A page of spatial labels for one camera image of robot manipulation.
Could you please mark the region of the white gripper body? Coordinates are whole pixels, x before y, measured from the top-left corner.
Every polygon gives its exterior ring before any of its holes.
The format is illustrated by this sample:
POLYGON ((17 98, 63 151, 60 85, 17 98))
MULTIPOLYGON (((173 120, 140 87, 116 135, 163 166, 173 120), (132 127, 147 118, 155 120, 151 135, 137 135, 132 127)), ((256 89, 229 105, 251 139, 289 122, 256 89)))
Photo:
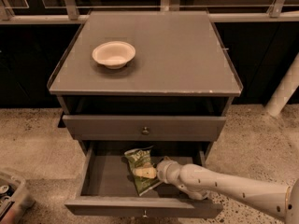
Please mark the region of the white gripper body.
POLYGON ((189 164, 182 165, 177 161, 162 160, 156 167, 157 177, 165 184, 185 185, 185 173, 189 167, 189 164))

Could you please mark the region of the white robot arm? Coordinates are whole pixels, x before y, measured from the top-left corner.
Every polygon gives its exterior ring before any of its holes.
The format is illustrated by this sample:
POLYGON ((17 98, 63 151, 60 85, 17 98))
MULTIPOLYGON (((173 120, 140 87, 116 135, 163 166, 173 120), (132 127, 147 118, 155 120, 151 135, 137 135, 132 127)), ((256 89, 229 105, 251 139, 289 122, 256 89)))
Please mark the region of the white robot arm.
POLYGON ((202 200, 205 191, 218 192, 285 224, 299 224, 299 180, 290 187, 245 177, 226 175, 196 164, 179 164, 164 158, 156 167, 145 164, 133 175, 171 184, 191 199, 202 200))

